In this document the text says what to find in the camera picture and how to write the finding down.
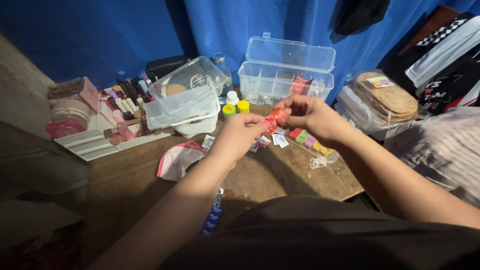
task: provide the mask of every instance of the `white powder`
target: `white powder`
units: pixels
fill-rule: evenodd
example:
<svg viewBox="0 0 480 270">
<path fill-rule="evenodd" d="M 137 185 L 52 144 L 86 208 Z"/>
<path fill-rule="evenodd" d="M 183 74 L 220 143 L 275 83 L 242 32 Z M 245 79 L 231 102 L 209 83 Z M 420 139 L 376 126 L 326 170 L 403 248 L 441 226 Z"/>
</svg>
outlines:
<svg viewBox="0 0 480 270">
<path fill-rule="evenodd" d="M 325 167 L 327 165 L 327 162 L 324 161 L 323 159 L 321 158 L 311 158 L 310 159 L 310 169 L 311 170 L 314 170 L 314 169 L 318 169 L 318 168 L 321 168 L 321 167 Z"/>
</svg>

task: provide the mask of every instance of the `black shirt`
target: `black shirt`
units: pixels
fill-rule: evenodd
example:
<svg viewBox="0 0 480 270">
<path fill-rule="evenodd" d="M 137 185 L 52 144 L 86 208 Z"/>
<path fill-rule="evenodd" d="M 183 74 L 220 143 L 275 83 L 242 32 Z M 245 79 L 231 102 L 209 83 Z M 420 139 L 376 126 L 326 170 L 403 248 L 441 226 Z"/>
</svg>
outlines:
<svg viewBox="0 0 480 270">
<path fill-rule="evenodd" d="M 314 196 L 266 201 L 161 269 L 480 269 L 480 231 Z"/>
</svg>

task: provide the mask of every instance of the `white basket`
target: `white basket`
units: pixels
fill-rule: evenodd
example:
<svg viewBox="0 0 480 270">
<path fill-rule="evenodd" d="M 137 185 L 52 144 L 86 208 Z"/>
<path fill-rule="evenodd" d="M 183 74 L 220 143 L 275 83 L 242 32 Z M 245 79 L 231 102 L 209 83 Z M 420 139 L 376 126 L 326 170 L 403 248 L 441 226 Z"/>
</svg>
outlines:
<svg viewBox="0 0 480 270">
<path fill-rule="evenodd" d="M 182 122 L 173 123 L 171 126 L 174 130 L 180 133 L 183 137 L 190 139 L 191 137 L 200 134 L 200 133 L 212 133 L 216 128 L 216 121 L 218 119 L 218 113 L 220 112 L 220 102 L 218 97 L 215 97 L 216 100 L 216 111 L 195 118 L 190 118 Z M 195 124 L 184 124 L 191 121 L 201 120 L 201 122 Z"/>
</svg>

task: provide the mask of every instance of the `pink soap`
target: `pink soap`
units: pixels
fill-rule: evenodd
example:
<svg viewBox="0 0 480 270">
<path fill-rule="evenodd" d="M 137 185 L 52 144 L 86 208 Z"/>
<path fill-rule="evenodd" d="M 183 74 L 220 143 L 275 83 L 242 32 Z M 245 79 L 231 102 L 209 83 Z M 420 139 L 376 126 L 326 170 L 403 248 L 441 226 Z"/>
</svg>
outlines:
<svg viewBox="0 0 480 270">
<path fill-rule="evenodd" d="M 303 142 L 303 146 L 306 148 L 312 147 L 312 145 L 317 141 L 313 136 L 308 136 L 308 138 Z"/>
</svg>

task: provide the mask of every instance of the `yellow soap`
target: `yellow soap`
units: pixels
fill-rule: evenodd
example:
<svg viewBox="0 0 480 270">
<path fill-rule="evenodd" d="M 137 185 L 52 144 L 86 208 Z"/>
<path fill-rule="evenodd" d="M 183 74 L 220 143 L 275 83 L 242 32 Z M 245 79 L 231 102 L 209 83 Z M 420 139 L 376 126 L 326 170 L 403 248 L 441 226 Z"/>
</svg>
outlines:
<svg viewBox="0 0 480 270">
<path fill-rule="evenodd" d="M 330 155 L 331 153 L 335 152 L 335 150 L 333 149 L 330 149 L 330 148 L 327 148 L 327 147 L 323 147 L 321 150 L 320 150 L 320 153 L 326 157 L 328 155 Z"/>
<path fill-rule="evenodd" d="M 321 145 L 318 141 L 316 141 L 313 145 L 312 145 L 312 150 L 314 151 L 317 151 L 317 152 L 320 152 L 320 149 L 322 149 L 322 147 L 324 147 L 323 145 Z"/>
</svg>

